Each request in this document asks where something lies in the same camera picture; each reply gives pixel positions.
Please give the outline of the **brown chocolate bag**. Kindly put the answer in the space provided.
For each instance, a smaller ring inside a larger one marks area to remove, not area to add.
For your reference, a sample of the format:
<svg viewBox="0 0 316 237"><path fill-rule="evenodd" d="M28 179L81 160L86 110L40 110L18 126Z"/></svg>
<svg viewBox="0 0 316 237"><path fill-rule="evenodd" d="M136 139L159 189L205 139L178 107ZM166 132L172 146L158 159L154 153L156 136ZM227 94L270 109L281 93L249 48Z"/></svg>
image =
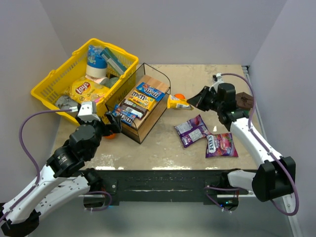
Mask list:
<svg viewBox="0 0 316 237"><path fill-rule="evenodd" d="M120 107L123 108L123 110L132 113L134 115L136 115L136 117L139 120L142 120L143 117L147 114L148 110L127 100L127 99L123 99L122 102L120 103Z"/></svg>

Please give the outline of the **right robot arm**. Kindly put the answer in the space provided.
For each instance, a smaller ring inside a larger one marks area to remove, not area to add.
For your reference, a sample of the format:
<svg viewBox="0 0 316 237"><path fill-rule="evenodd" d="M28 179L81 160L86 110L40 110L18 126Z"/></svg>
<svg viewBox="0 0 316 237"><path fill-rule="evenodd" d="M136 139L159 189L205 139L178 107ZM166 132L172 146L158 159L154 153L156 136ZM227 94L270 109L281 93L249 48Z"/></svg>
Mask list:
<svg viewBox="0 0 316 237"><path fill-rule="evenodd" d="M236 90L232 84L206 86L187 102L201 111L215 111L221 124L242 143L256 162L256 172L228 171L224 175L228 186L252 191L261 202L289 194L298 196L294 159L283 157L256 130L248 115L237 107Z"/></svg>

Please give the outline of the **blue M&M's bag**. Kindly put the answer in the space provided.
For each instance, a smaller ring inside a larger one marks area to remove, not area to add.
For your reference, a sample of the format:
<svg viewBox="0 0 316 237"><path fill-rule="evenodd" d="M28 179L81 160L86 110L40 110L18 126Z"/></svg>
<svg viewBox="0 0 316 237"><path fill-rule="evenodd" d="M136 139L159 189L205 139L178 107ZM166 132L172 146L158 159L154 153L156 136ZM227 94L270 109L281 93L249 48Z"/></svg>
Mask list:
<svg viewBox="0 0 316 237"><path fill-rule="evenodd" d="M163 93L162 91L146 84L145 82L140 83L136 89L145 94L146 96L149 96L151 98L153 98L155 101L159 102L160 100L162 100L165 96L165 93Z"/></svg>
<svg viewBox="0 0 316 237"><path fill-rule="evenodd" d="M112 114L114 116L119 116L121 118L121 121L129 126L132 126L132 124L136 118L135 114L124 110L119 105L115 105L114 110L112 111Z"/></svg>

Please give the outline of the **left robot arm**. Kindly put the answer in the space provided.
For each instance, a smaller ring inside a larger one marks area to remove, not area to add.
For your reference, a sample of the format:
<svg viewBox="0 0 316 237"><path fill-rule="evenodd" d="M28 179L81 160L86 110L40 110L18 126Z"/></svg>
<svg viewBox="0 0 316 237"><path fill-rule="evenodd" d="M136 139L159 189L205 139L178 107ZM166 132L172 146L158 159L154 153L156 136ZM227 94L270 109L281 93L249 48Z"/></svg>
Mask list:
<svg viewBox="0 0 316 237"><path fill-rule="evenodd" d="M102 195L100 207L88 207L90 212L103 211L112 204L112 196L105 189L103 179L93 168L80 171L90 161L102 137L120 133L119 116L106 113L108 124L99 118L87 121L77 117L80 126L64 145L47 160L37 176L21 193L0 208L1 230L7 237L25 237L40 221L80 195Z"/></svg>

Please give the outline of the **purple Fox's candy bag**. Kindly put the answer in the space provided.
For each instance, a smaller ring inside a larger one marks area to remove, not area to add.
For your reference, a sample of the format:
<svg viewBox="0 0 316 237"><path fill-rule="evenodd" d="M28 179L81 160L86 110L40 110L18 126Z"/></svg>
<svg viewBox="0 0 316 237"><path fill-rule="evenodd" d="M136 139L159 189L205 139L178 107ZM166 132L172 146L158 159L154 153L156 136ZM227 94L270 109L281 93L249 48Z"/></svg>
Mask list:
<svg viewBox="0 0 316 237"><path fill-rule="evenodd" d="M201 115L197 115L180 125L174 126L174 128L184 148L211 134Z"/></svg>

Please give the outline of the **yellow M&M's bag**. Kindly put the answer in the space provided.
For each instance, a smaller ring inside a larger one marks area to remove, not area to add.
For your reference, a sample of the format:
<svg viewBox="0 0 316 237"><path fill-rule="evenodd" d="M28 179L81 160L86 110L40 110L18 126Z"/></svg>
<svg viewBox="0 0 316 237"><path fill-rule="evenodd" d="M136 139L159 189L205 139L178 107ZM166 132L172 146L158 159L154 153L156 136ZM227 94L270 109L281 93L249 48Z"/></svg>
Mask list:
<svg viewBox="0 0 316 237"><path fill-rule="evenodd" d="M151 111L156 105L155 99L148 97L137 90L131 93L128 100L149 111Z"/></svg>

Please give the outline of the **small yellow snack bar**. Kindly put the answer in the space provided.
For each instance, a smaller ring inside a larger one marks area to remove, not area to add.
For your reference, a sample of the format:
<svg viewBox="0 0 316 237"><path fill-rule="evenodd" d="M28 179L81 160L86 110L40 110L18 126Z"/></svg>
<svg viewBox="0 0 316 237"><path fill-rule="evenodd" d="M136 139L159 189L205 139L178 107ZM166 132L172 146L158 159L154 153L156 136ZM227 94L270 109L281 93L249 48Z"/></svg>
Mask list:
<svg viewBox="0 0 316 237"><path fill-rule="evenodd" d="M168 109L183 109L183 110L193 110L193 107L187 102L186 99L179 99L175 96L169 95L167 99Z"/></svg>

